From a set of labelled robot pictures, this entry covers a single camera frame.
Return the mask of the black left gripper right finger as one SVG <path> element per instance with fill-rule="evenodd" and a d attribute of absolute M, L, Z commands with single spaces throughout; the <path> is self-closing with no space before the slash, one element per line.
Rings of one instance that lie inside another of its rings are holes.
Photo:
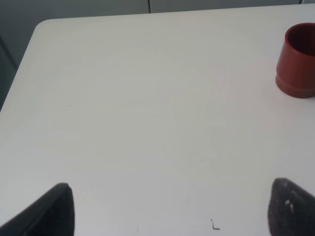
<path fill-rule="evenodd" d="M 267 216 L 272 236 L 313 236 L 315 197 L 287 178 L 276 178 Z"/>

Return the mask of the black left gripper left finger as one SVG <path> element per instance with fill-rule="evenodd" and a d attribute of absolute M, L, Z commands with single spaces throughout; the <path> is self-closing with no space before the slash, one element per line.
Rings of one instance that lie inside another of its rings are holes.
<path fill-rule="evenodd" d="M 58 183 L 0 227 L 2 236 L 73 236 L 75 207 L 72 189 Z"/>

